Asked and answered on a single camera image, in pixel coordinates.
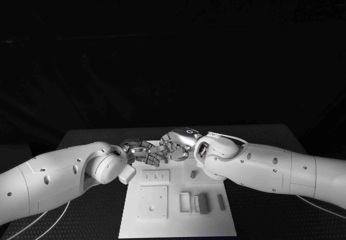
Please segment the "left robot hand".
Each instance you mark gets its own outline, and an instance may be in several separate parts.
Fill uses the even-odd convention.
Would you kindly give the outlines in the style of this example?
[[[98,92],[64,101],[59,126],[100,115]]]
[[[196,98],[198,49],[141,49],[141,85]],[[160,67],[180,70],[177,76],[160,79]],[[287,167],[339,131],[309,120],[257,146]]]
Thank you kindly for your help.
[[[128,138],[120,144],[127,153],[127,163],[131,165],[136,161],[146,165],[159,167],[160,161],[166,160],[165,147],[154,146],[140,138]]]

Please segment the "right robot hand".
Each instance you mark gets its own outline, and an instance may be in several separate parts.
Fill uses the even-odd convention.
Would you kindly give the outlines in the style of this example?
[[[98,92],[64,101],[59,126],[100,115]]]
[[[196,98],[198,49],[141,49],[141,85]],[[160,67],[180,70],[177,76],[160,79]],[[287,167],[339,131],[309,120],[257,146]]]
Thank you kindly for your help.
[[[202,134],[192,128],[173,129],[159,141],[159,150],[169,160],[183,162],[195,151]]]

